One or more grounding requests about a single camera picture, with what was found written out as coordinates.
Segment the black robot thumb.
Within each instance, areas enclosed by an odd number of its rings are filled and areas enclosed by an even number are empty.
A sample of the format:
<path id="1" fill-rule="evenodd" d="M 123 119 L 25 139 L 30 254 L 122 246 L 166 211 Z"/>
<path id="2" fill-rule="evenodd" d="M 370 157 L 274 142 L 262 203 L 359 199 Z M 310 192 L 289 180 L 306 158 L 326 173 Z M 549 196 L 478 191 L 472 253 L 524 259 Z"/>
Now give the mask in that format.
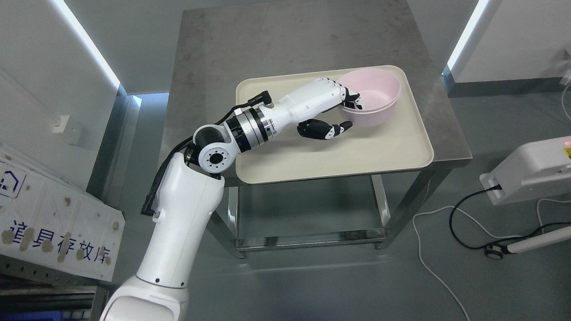
<path id="1" fill-rule="evenodd" d="M 329 124 L 318 119 L 308 119 L 297 125 L 301 137 L 311 140 L 331 140 L 340 136 L 353 126 L 353 122 L 344 121 L 341 124 Z"/>

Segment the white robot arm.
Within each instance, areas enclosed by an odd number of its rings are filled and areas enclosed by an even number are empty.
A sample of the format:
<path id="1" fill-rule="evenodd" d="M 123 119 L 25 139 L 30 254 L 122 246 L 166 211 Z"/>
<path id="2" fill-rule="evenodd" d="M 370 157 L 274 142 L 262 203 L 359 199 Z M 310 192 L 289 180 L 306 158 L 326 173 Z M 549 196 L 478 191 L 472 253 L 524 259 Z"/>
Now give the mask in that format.
<path id="1" fill-rule="evenodd" d="M 238 154 L 263 145 L 295 124 L 313 140 L 343 134 L 351 121 L 316 119 L 336 107 L 361 109 L 359 93 L 316 78 L 274 102 L 267 91 L 201 126 L 169 153 L 155 175 L 141 213 L 155 228 L 135 276 L 108 300 L 102 321 L 182 321 L 190 300 L 188 281 L 202 236 L 223 196 L 226 171 Z"/>

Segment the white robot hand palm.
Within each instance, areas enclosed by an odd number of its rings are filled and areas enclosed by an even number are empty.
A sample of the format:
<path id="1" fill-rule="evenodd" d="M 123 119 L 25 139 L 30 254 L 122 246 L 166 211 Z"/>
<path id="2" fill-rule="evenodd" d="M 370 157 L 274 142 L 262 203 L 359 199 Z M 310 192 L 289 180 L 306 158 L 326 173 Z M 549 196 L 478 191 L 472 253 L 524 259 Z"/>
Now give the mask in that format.
<path id="1" fill-rule="evenodd" d="M 268 109 L 271 131 L 279 134 L 285 127 L 312 119 L 347 99 L 348 89 L 344 86 L 328 78 L 316 78 L 290 91 Z"/>

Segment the black white robot index finger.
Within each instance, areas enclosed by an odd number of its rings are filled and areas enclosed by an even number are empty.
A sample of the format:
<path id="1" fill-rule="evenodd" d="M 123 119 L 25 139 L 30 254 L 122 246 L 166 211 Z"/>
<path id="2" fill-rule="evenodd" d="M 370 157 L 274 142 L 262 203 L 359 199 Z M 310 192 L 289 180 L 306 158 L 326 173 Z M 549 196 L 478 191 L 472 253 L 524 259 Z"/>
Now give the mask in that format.
<path id="1" fill-rule="evenodd" d="M 360 93 L 345 87 L 345 93 L 342 96 L 343 101 L 340 104 L 341 107 L 353 110 L 363 110 L 363 100 L 361 99 Z"/>

